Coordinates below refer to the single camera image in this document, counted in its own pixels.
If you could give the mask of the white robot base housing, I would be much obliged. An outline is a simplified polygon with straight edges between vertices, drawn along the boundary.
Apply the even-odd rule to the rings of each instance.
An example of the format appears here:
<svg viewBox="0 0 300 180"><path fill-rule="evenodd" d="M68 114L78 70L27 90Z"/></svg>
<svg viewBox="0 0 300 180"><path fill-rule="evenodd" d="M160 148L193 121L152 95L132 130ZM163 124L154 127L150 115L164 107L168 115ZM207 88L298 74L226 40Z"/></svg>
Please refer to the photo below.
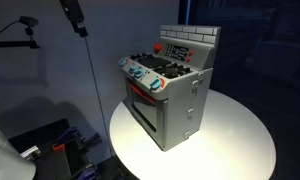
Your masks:
<svg viewBox="0 0 300 180"><path fill-rule="evenodd" d="M24 159L0 130L0 180L33 180L36 166Z"/></svg>

